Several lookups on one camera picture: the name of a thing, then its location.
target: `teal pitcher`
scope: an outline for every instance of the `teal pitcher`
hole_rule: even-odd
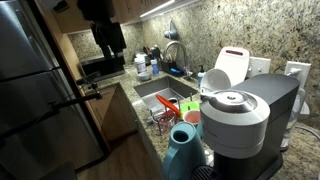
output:
[[[171,129],[169,148],[163,162],[165,179],[191,179],[193,169],[205,164],[205,155],[196,128],[187,122],[176,124]]]

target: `soap dispenser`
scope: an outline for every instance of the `soap dispenser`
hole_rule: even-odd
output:
[[[198,73],[198,86],[199,86],[199,88],[200,88],[201,80],[205,74],[206,74],[206,72],[203,69],[203,65],[200,65],[200,71]]]

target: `bottle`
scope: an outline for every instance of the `bottle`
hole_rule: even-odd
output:
[[[200,72],[198,73],[198,86],[199,86],[199,88],[200,88],[201,80],[205,74],[206,74],[206,72],[203,69],[203,65],[200,65]]]
[[[159,75],[159,68],[158,68],[158,63],[156,59],[151,60],[151,66],[152,66],[153,75],[155,76]]]
[[[135,58],[134,64],[136,65],[138,74],[147,71],[146,62],[142,58]]]

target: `bowl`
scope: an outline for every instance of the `bowl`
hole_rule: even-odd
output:
[[[140,81],[147,81],[147,80],[151,79],[151,75],[152,75],[152,73],[148,72],[148,71],[141,72],[138,74],[138,78]]]
[[[231,87],[230,79],[224,71],[220,69],[209,70],[202,78],[200,83],[200,93],[214,93],[226,90]]]
[[[183,120],[189,122],[193,125],[198,125],[200,121],[200,111],[199,110],[190,110],[183,114]]]

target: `microwave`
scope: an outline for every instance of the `microwave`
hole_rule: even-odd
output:
[[[98,55],[80,61],[80,68],[83,76],[99,72],[100,76],[94,78],[94,81],[100,81],[124,74],[124,63],[123,56],[115,58],[112,55],[111,59],[105,59],[103,55]]]

